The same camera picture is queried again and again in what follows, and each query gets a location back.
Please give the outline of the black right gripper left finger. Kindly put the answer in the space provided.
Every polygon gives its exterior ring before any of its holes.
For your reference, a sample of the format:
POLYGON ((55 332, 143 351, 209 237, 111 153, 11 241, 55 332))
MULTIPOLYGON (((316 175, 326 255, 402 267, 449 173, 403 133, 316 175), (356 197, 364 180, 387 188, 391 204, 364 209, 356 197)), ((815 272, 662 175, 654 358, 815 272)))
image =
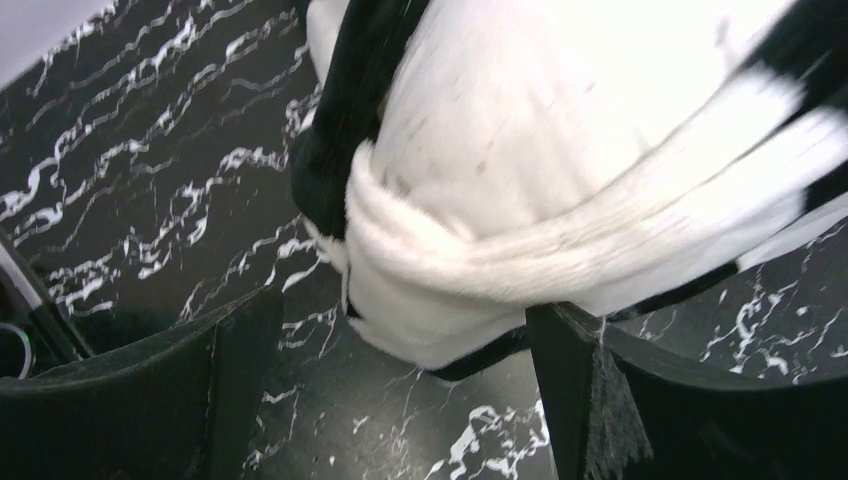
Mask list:
POLYGON ((1 383, 5 479, 237 479, 284 300, 262 288, 194 321, 1 383))

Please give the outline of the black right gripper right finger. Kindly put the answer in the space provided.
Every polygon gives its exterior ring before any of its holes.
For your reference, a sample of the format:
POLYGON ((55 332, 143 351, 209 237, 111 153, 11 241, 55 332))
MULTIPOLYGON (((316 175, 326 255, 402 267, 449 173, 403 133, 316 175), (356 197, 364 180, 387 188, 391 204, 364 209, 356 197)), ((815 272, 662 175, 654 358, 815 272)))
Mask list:
POLYGON ((740 376, 569 304, 526 312, 560 479, 843 479, 847 380, 740 376))

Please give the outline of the black white checkered pillowcase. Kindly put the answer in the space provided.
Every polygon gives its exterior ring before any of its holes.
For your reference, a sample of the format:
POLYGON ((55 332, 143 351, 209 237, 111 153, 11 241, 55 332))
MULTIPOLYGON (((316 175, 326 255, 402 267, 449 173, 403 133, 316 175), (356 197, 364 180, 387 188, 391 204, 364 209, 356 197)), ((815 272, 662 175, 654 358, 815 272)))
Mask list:
POLYGON ((524 348, 529 307, 612 321, 783 256, 847 214, 847 5, 789 7, 657 146, 565 214, 459 237, 378 186, 369 161, 434 1, 300 1, 322 96, 291 191, 370 345, 456 381, 524 348))

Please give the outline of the white pillow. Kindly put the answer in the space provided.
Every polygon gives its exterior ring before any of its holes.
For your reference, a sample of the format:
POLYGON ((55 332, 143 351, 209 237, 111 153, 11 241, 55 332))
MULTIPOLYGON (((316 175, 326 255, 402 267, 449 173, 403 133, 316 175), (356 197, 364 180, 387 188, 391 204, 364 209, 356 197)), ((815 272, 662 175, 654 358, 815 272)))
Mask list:
POLYGON ((369 161, 459 237, 559 217, 712 95, 785 1, 434 1, 369 161))

